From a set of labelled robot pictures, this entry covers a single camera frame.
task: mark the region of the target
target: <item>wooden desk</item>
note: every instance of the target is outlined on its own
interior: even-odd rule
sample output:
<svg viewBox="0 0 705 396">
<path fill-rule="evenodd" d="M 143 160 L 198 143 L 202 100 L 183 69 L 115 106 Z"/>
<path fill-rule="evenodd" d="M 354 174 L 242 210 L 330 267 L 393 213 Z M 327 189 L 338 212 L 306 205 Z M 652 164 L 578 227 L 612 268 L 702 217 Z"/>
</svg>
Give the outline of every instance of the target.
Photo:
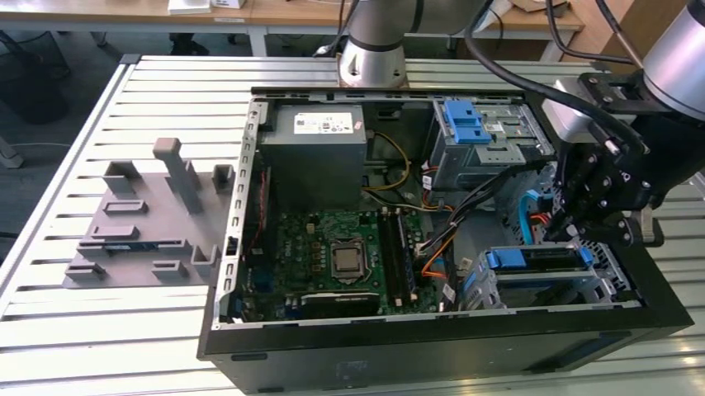
<svg viewBox="0 0 705 396">
<path fill-rule="evenodd" d="M 255 0 L 242 9 L 214 7 L 208 14 L 168 15 L 168 0 L 3 0 L 0 23 L 7 21 L 203 24 L 219 18 L 248 22 Z"/>
<path fill-rule="evenodd" d="M 338 25 L 339 6 L 335 0 L 315 2 L 312 0 L 255 0 L 250 23 L 264 26 L 259 34 L 322 34 L 334 35 Z M 555 46 L 549 32 L 549 22 L 543 12 L 523 12 L 514 7 L 502 16 L 505 25 L 503 37 L 507 40 L 546 40 L 547 45 L 542 61 L 558 61 L 563 53 Z M 573 35 L 585 25 L 577 15 L 567 11 L 557 20 L 563 43 L 569 44 Z M 478 38 L 497 39 L 501 35 L 499 23 L 494 23 L 485 31 L 475 33 Z"/>
<path fill-rule="evenodd" d="M 324 1 L 255 0 L 250 23 L 254 25 L 336 26 L 339 9 L 335 4 L 336 0 Z M 549 31 L 549 21 L 543 12 L 523 12 L 514 7 L 502 16 L 502 21 L 507 31 Z M 585 27 L 571 11 L 557 19 L 557 25 L 561 31 L 581 31 Z M 499 29 L 499 24 L 494 23 L 493 28 Z"/>
<path fill-rule="evenodd" d="M 252 55 L 267 56 L 267 34 L 336 34 L 339 6 L 335 2 L 248 0 L 239 10 L 214 7 L 208 14 L 168 15 L 168 0 L 0 0 L 0 29 L 243 33 L 250 35 Z M 541 60 L 559 60 L 562 54 L 553 43 L 542 12 L 525 13 L 514 8 L 502 16 L 502 21 L 507 40 L 549 41 Z M 558 19 L 566 44 L 582 27 L 571 12 Z M 491 25 L 475 36 L 498 38 L 499 25 Z"/>
</svg>

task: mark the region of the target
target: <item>sticker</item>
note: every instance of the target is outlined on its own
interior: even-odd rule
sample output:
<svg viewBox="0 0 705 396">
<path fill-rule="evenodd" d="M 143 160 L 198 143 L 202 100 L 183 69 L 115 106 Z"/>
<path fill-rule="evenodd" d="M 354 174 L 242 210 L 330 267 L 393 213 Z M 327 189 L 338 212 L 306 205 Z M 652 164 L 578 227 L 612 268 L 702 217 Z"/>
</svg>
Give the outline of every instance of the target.
<svg viewBox="0 0 705 396">
<path fill-rule="evenodd" d="M 244 23 L 242 18 L 212 18 L 212 21 L 224 23 Z"/>
<path fill-rule="evenodd" d="M 487 132 L 503 132 L 505 128 L 502 127 L 502 123 L 498 121 L 493 124 L 485 124 L 485 130 Z"/>
<path fill-rule="evenodd" d="M 455 291 L 453 290 L 453 288 L 449 286 L 447 283 L 443 286 L 443 295 L 445 295 L 445 298 L 449 299 L 450 302 L 455 301 Z"/>
<path fill-rule="evenodd" d="M 423 189 L 430 190 L 433 188 L 433 177 L 422 176 L 421 183 L 423 184 Z"/>
<path fill-rule="evenodd" d="M 294 117 L 294 134 L 351 133 L 352 113 L 298 113 Z"/>
</svg>

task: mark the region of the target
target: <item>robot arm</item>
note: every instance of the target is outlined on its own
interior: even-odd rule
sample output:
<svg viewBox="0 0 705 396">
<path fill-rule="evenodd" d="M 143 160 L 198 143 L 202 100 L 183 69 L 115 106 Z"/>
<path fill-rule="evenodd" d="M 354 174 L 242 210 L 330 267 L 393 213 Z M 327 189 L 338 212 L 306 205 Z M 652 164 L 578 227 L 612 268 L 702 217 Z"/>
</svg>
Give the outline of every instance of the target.
<svg viewBox="0 0 705 396">
<path fill-rule="evenodd" d="M 590 137 L 601 133 L 598 125 L 546 101 L 546 115 L 565 141 L 550 239 L 579 234 L 605 243 L 664 243 L 652 211 L 670 189 L 705 166 L 702 42 L 705 2 L 694 0 L 654 45 L 642 70 L 630 76 L 593 73 L 558 82 L 557 87 L 630 123 L 645 151 L 610 151 L 591 143 Z"/>
<path fill-rule="evenodd" d="M 350 41 L 339 63 L 350 87 L 402 87 L 406 33 L 453 35 L 489 0 L 360 0 L 350 16 Z"/>
<path fill-rule="evenodd" d="M 705 166 L 705 0 L 692 0 L 682 10 L 637 73 L 589 73 L 558 81 L 557 89 L 514 75 L 473 46 L 471 27 L 490 3 L 360 0 L 339 61 L 343 85 L 403 87 L 405 33 L 454 34 L 473 20 L 471 52 L 498 77 L 546 97 L 545 113 L 563 141 L 554 142 L 559 159 L 547 238 L 664 243 L 652 211 Z"/>
</svg>

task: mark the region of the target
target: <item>metal table surface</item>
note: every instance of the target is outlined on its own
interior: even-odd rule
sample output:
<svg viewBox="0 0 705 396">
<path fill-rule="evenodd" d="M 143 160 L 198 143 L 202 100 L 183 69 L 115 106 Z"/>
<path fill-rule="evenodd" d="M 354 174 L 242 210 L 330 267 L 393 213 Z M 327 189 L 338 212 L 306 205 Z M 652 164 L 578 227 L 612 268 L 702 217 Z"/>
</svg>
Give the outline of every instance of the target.
<svg viewBox="0 0 705 396">
<path fill-rule="evenodd" d="M 550 83 L 581 64 L 506 63 Z M 509 87 L 467 61 L 409 61 L 413 87 Z M 65 265 L 97 209 L 109 160 L 164 172 L 151 144 L 178 137 L 198 171 L 235 165 L 252 86 L 330 87 L 330 59 L 142 57 L 120 64 L 0 267 L 0 390 L 7 395 L 239 394 L 196 360 L 206 286 L 64 290 Z M 666 244 L 652 255 L 696 326 L 561 375 L 501 377 L 335 394 L 704 394 L 705 201 L 678 186 L 657 211 Z"/>
</svg>

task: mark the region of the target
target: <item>floor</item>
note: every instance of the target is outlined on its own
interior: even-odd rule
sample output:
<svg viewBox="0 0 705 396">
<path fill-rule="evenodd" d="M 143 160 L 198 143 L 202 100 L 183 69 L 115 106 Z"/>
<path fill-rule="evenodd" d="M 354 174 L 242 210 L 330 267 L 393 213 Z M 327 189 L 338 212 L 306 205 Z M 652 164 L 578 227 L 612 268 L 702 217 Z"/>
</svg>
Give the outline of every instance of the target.
<svg viewBox="0 0 705 396">
<path fill-rule="evenodd" d="M 121 54 L 166 55 L 171 50 L 166 34 L 109 33 L 108 45 L 103 48 L 95 46 L 91 35 L 84 32 L 53 33 L 53 38 L 72 70 L 71 76 L 60 81 L 71 110 L 61 120 L 48 125 L 28 125 L 0 102 L 0 131 L 9 144 L 71 144 Z M 196 35 L 194 39 L 208 48 L 211 55 L 251 56 L 246 35 L 236 36 L 235 45 L 228 43 L 226 35 Z M 270 56 L 311 56 L 331 39 L 331 36 L 271 35 L 267 37 L 267 52 Z M 405 49 L 410 58 L 455 57 L 445 49 L 443 39 L 407 39 Z M 24 157 L 23 167 L 13 170 L 0 167 L 0 232 L 5 233 L 20 233 L 23 230 L 67 152 L 65 147 L 56 145 L 17 146 L 15 149 Z M 11 239 L 0 238 L 0 261 L 12 243 Z"/>
</svg>

